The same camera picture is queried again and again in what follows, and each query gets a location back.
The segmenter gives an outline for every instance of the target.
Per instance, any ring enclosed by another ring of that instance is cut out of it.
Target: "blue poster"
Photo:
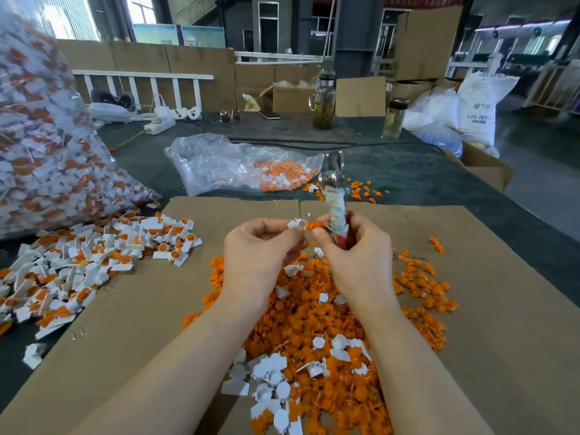
[[[182,26],[182,31],[186,46],[226,48],[223,27]]]
[[[173,24],[133,24],[138,43],[179,45],[178,30]]]

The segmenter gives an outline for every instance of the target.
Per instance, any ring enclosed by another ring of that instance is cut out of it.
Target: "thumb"
[[[291,229],[287,229],[280,233],[277,237],[272,238],[271,241],[276,244],[276,247],[283,250],[284,253],[287,253],[303,239],[304,229],[301,227],[292,227]]]
[[[339,249],[337,243],[334,242],[332,235],[326,232],[323,228],[316,227],[312,229],[312,235],[323,250],[325,256],[332,255],[333,253],[336,253],[335,251],[337,249]]]

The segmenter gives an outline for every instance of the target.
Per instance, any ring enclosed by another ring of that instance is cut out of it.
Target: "green tabletop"
[[[575,274],[580,263],[580,243],[548,226],[529,211],[505,197],[501,192],[472,175],[465,168],[450,161],[431,146],[418,143],[404,132],[396,144],[382,143],[379,135],[382,118],[342,119],[350,128],[356,147],[343,150],[345,171],[353,180],[372,181],[372,188],[388,189],[389,194],[378,198],[388,205],[461,205],[471,211],[497,236],[505,241],[522,259],[550,281],[577,306],[580,305],[580,280]],[[131,138],[143,123],[114,124],[99,134],[110,148]],[[163,195],[162,204],[171,197],[185,195],[178,172],[163,153],[177,137],[199,134],[201,131],[219,132],[219,124],[178,123],[157,136],[144,134],[120,147],[114,157],[135,179]],[[300,145],[303,148],[336,149],[324,145]],[[316,151],[296,149],[309,155]],[[241,192],[212,191],[205,196],[243,199],[315,199],[314,194],[297,191]],[[4,242],[0,264],[9,265],[23,240]],[[0,337],[0,411],[6,407],[20,386],[29,377],[30,369],[21,361],[24,347],[34,342],[34,324],[21,324]],[[54,343],[60,333],[47,338]]]

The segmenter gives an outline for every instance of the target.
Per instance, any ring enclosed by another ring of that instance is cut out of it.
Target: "concrete floor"
[[[495,143],[516,174],[506,195],[580,241],[580,119],[498,107]]]

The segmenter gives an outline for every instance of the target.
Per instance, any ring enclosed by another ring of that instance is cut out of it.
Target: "hand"
[[[228,233],[224,242],[224,281],[219,299],[237,307],[267,309],[283,264],[298,259],[308,246],[304,229],[290,220],[257,219]]]
[[[366,217],[351,215],[350,228],[357,235],[357,243],[350,250],[339,248],[327,230],[312,231],[330,262],[340,294],[359,319],[369,310],[399,309],[393,290],[391,237]],[[330,214],[318,221],[325,226]]]

